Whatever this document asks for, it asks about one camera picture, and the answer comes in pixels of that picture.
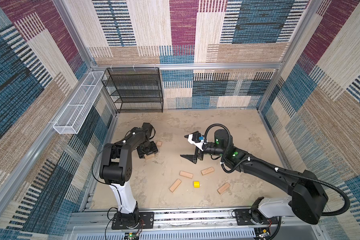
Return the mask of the natural wood rectangular block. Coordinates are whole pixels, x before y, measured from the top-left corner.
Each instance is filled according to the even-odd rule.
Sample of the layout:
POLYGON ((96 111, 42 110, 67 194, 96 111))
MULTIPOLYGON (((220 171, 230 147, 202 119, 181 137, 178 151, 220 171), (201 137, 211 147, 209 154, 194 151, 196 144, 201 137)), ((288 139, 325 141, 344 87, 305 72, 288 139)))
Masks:
POLYGON ((149 159, 154 158, 155 156, 156 156, 156 154, 145 155, 145 159, 149 160, 149 159))

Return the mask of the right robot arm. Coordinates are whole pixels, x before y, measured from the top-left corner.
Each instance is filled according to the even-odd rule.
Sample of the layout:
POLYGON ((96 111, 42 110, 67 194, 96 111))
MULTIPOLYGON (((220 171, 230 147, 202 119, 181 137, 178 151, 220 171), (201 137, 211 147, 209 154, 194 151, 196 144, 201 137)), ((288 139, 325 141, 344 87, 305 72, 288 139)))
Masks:
POLYGON ((280 168, 261 160, 245 150, 234 146, 233 137, 226 129, 215 132, 213 142, 206 135, 196 131, 185 135, 187 141, 196 147, 193 155, 183 155, 192 163, 203 160, 205 155, 216 156, 225 173, 234 171, 260 178, 284 191, 286 200, 272 200, 259 197, 252 207, 253 220, 263 220, 280 216, 296 216, 300 220, 315 225, 328 213, 324 208, 328 195, 324 188, 328 185, 317 176, 305 170, 296 172, 280 168))

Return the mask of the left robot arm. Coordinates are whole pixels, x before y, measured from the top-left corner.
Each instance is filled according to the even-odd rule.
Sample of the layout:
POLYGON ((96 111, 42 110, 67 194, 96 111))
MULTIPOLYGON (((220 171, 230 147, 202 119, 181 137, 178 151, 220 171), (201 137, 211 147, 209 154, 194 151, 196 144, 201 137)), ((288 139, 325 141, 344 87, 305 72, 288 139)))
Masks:
POLYGON ((132 128, 125 137, 113 144, 106 144, 99 168, 99 177, 110 186, 118 207, 113 223, 126 228, 136 228, 141 222, 139 207, 135 200, 130 178, 133 171, 132 153, 138 152, 140 159, 153 157, 158 152, 152 141, 156 130, 150 123, 132 128))

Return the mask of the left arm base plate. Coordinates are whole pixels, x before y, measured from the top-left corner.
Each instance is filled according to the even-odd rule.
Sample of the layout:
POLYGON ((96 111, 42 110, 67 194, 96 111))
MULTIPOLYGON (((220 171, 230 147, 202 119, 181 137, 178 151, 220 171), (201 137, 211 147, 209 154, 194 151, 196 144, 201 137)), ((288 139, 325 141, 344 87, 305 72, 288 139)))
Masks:
POLYGON ((137 229, 152 229, 154 225, 154 212, 139 212, 139 213, 115 213, 112 221, 112 230, 133 230, 137 229))

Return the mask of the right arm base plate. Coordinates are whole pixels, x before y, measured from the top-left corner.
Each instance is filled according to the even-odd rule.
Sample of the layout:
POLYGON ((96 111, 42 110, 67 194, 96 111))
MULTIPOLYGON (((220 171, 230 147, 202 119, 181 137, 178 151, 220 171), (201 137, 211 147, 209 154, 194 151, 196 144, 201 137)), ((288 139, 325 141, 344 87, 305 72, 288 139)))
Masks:
POLYGON ((269 219, 264 217, 260 213, 252 214, 249 208, 234 209, 231 212, 231 216, 236 220, 238 226, 272 226, 279 223, 278 217, 273 217, 269 219))

